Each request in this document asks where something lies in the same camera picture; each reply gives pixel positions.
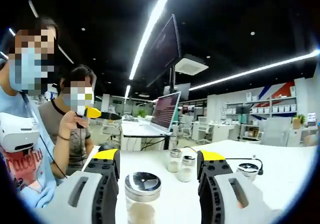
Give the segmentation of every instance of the person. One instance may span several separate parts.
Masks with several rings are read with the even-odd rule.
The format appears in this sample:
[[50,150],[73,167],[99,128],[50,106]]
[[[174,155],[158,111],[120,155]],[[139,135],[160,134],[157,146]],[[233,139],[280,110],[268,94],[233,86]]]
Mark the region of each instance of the person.
[[[72,107],[81,105],[81,100],[77,99],[77,95],[71,95],[70,93],[84,93],[84,87],[91,88],[93,80],[93,71],[85,65],[80,65],[71,71],[64,71],[57,88],[58,97],[39,105],[40,116],[54,143],[57,141],[59,123],[63,116],[70,111],[71,105]],[[87,128],[71,131],[67,175],[82,169],[93,149],[93,144]]]
[[30,25],[28,22],[16,33],[8,60],[0,70],[0,112],[35,117],[38,122],[40,138],[32,148],[10,153],[0,143],[0,161],[5,163],[8,176],[29,207],[44,207],[52,200],[57,185],[53,173],[64,177],[68,166],[70,132],[77,123],[84,127],[88,124],[69,111],[59,124],[54,146],[38,108],[27,96],[48,89],[58,36],[58,27],[49,18],[38,18]]

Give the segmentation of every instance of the glass jar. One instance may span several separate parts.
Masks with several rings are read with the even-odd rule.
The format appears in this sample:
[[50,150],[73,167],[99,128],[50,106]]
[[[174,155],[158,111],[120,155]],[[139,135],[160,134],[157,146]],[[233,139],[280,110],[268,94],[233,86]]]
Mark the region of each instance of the glass jar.
[[189,182],[194,176],[194,170],[196,166],[195,158],[192,156],[184,156],[182,159],[181,169],[178,173],[178,180],[181,182]]
[[181,150],[173,149],[170,151],[169,163],[167,166],[167,169],[169,172],[175,173],[179,171],[181,157],[182,157]]
[[155,224],[161,180],[147,172],[135,172],[125,178],[125,200],[130,224]]

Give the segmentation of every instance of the potted plant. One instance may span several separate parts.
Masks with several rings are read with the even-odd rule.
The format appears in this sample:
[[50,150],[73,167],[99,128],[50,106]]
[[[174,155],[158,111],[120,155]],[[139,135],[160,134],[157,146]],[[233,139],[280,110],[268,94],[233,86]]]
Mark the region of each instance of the potted plant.
[[136,113],[137,116],[141,116],[142,118],[145,118],[147,115],[146,111],[144,109],[139,109]]
[[301,126],[305,123],[306,117],[302,114],[295,115],[292,120],[293,129],[300,129]]

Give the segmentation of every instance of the ceiling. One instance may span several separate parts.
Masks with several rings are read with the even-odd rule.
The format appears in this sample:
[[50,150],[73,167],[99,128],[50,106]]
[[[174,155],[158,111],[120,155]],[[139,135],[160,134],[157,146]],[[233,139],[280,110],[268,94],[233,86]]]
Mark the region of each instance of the ceiling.
[[[157,0],[32,0],[40,16],[54,18],[61,30],[59,45],[76,64],[90,66],[97,75],[95,95],[129,96],[150,100],[169,85],[169,71],[146,87],[141,66],[129,80],[136,52]],[[17,21],[34,18],[28,0],[2,13],[3,31]],[[160,31],[175,14],[181,50],[204,60],[208,69],[195,75],[176,74],[176,84],[192,86],[310,53],[315,35],[303,8],[295,0],[168,0],[154,28]],[[62,54],[56,60],[72,63]],[[222,94],[314,75],[316,59],[265,70],[190,92],[190,99]]]

